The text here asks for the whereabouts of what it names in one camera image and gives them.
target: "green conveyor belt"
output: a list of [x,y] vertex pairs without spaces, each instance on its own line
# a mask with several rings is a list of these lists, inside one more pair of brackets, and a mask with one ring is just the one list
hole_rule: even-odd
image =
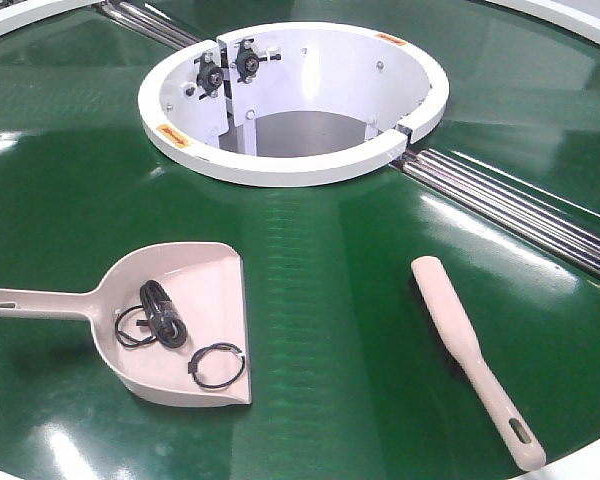
[[[155,5],[205,38],[324,20],[415,43],[451,83],[421,146],[499,169],[600,233],[600,48],[473,1]],[[173,163],[136,106],[171,52],[90,9],[0,38],[0,132],[16,141],[0,151],[0,287],[84,292],[136,248],[225,242],[244,260],[253,405],[149,404],[86,323],[0,319],[0,469],[65,478],[48,444],[62,431],[99,479],[516,475],[423,311],[409,262],[425,254],[549,460],[600,437],[599,280],[390,167],[261,189]]]

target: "orange label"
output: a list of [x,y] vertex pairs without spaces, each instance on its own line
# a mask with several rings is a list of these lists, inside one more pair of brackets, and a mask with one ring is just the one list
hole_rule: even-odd
[[394,37],[394,36],[388,35],[386,33],[378,33],[376,35],[376,37],[381,38],[383,40],[386,40],[387,42],[391,42],[391,43],[393,43],[395,45],[398,45],[399,47],[407,44],[407,42],[405,42],[401,38]]
[[171,140],[171,143],[173,143],[178,148],[184,148],[190,145],[190,142],[189,140],[187,140],[187,137],[185,137],[182,133],[177,131],[171,125],[167,125],[166,123],[164,123],[158,127],[158,130],[160,130],[160,132],[169,140]]

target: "black cable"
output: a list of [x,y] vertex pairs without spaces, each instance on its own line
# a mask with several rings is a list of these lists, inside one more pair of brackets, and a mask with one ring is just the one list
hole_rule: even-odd
[[126,317],[129,313],[131,313],[135,310],[141,310],[141,309],[142,309],[142,305],[135,305],[133,307],[127,308],[124,312],[122,312],[121,314],[119,314],[116,317],[115,327],[114,327],[116,339],[118,340],[118,342],[120,342],[120,344],[122,344],[123,346],[125,346],[127,348],[137,348],[137,347],[141,347],[143,345],[150,345],[157,340],[155,335],[149,335],[148,337],[143,338],[142,340],[138,340],[137,338],[133,338],[131,335],[123,332],[120,329],[120,322],[122,322],[122,319],[124,317]]
[[[231,352],[236,357],[240,358],[240,360],[241,360],[240,369],[238,370],[238,373],[236,373],[233,377],[231,377],[226,382],[217,383],[217,384],[204,383],[198,377],[198,367],[200,366],[200,362],[202,361],[204,356],[207,353],[212,352],[214,350],[221,351],[221,352]],[[240,350],[240,348],[238,348],[233,343],[218,342],[218,343],[214,343],[213,345],[209,345],[208,347],[203,347],[203,348],[199,349],[196,353],[194,353],[193,357],[191,357],[191,361],[188,364],[188,372],[193,377],[193,381],[196,382],[200,387],[213,390],[213,389],[228,387],[233,382],[235,382],[240,377],[240,375],[242,375],[242,372],[244,372],[246,364],[247,364],[247,360],[244,356],[244,353],[242,353],[242,350]]]
[[162,345],[178,348],[187,340],[187,327],[162,285],[155,280],[145,283],[140,287],[140,302],[146,325]]

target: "beige dustpan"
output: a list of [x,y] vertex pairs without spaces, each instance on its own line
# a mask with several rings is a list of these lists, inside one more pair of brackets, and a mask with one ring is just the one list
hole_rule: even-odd
[[[160,282],[187,326],[189,338],[177,349],[155,343],[136,349],[120,345],[114,320],[137,305],[139,288],[149,279]],[[142,337],[134,318],[125,330]],[[251,403],[249,367],[223,389],[204,389],[188,373],[193,353],[217,342],[229,342],[247,355],[242,263],[221,243],[164,243],[141,248],[120,259],[88,293],[56,293],[0,289],[0,317],[88,320],[93,340],[106,364],[134,394],[150,402],[179,407],[212,407]],[[240,368],[241,359],[212,352],[200,364],[206,383],[222,383]]]

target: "metal shaft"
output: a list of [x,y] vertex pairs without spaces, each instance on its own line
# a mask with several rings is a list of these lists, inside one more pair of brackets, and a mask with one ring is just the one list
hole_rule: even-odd
[[531,196],[433,150],[406,156],[407,175],[600,277],[600,237]]
[[168,21],[127,2],[105,1],[98,9],[117,23],[175,50],[200,41]]

